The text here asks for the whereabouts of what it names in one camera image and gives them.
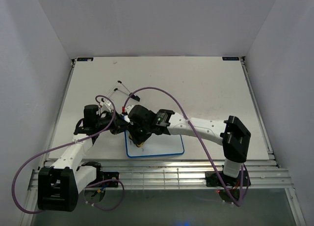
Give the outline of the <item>yellow whiteboard eraser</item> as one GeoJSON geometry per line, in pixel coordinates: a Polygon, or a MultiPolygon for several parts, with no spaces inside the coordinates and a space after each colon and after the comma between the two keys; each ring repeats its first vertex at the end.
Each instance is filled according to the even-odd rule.
{"type": "Polygon", "coordinates": [[[137,139],[134,139],[131,134],[129,134],[129,139],[130,139],[130,140],[132,141],[132,143],[133,143],[134,145],[136,145],[137,147],[142,147],[143,144],[144,144],[143,141],[140,142],[140,141],[138,141],[137,139]]]}

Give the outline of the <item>blue framed whiteboard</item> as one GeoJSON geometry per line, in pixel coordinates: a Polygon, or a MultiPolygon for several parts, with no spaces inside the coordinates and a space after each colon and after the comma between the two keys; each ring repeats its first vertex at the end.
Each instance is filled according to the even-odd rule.
{"type": "Polygon", "coordinates": [[[175,156],[184,154],[184,143],[181,135],[152,134],[142,146],[136,146],[129,138],[129,132],[125,131],[126,155],[129,158],[148,158],[175,156]]]}

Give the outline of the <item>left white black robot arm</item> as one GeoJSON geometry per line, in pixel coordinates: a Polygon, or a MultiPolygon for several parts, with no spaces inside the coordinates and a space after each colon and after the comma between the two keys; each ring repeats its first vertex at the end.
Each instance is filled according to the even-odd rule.
{"type": "Polygon", "coordinates": [[[100,163],[82,160],[100,133],[119,134],[126,130],[127,124],[113,104],[86,105],[83,118],[75,126],[73,143],[51,166],[39,171],[38,209],[72,212],[86,187],[97,187],[96,193],[118,187],[117,173],[103,172],[100,163]]]}

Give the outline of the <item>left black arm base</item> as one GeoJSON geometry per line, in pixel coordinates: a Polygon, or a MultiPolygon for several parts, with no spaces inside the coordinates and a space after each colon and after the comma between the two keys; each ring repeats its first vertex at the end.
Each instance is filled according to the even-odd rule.
{"type": "MultiPolygon", "coordinates": [[[[97,182],[101,182],[101,181],[104,181],[104,180],[110,180],[110,179],[116,179],[116,180],[119,180],[119,175],[120,173],[119,172],[105,172],[105,171],[97,171],[96,173],[96,179],[91,182],[91,184],[96,184],[97,182]]],[[[100,187],[100,188],[107,188],[107,187],[110,187],[110,188],[116,188],[118,187],[118,183],[115,182],[115,181],[109,181],[109,182],[106,182],[106,183],[101,183],[101,184],[98,184],[97,187],[100,187]]]]}

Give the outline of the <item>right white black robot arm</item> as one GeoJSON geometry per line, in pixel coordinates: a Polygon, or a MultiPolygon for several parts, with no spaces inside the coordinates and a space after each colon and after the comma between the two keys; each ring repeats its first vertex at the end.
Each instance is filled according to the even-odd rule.
{"type": "Polygon", "coordinates": [[[152,134],[181,135],[205,139],[223,147],[225,157],[222,181],[234,185],[241,165],[247,160],[251,132],[236,116],[227,120],[185,118],[182,114],[161,109],[157,113],[142,105],[125,108],[128,132],[135,145],[143,144],[152,134]]]}

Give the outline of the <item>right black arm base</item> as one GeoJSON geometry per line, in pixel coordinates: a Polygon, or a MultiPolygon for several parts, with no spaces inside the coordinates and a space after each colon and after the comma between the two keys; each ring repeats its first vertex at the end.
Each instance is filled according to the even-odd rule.
{"type": "MultiPolygon", "coordinates": [[[[240,172],[236,178],[226,176],[221,171],[219,173],[222,180],[224,181],[225,185],[228,188],[236,187],[236,186],[240,187],[240,181],[241,181],[241,176],[242,176],[240,172]]],[[[218,178],[218,175],[214,171],[206,171],[205,180],[206,180],[207,187],[223,187],[223,185],[221,184],[221,181],[218,178]]],[[[251,186],[251,181],[248,179],[248,173],[246,171],[244,171],[243,173],[242,185],[243,187],[251,186]]]]}

